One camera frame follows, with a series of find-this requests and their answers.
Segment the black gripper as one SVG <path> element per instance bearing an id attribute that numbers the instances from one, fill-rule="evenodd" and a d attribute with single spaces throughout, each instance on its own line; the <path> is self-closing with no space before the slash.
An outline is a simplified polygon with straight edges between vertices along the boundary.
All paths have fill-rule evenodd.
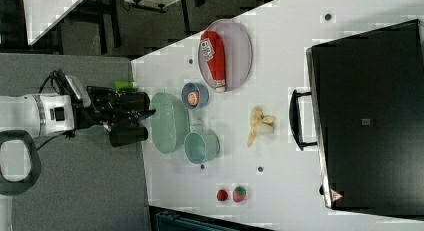
<path id="1" fill-rule="evenodd" d="M 151 117 L 150 98 L 145 92 L 114 90 L 106 87 L 87 87 L 91 105 L 77 105 L 75 129 L 99 125 L 106 129 L 110 144 L 121 147 L 148 138 L 148 130 L 141 121 Z"/>

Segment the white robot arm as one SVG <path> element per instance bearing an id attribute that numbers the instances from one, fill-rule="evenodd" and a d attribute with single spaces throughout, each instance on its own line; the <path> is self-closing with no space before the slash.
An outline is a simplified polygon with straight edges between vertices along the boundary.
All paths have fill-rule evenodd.
<path id="1" fill-rule="evenodd" d="M 145 92 L 89 86 L 82 92 L 37 93 L 1 98 L 1 146 L 17 141 L 28 153 L 30 170 L 16 181 L 1 178 L 1 194 L 15 196 L 29 190 L 41 174 L 39 138 L 50 141 L 92 126 L 102 126 L 110 144 L 121 147 L 145 141 L 149 132 L 141 122 L 156 113 Z"/>

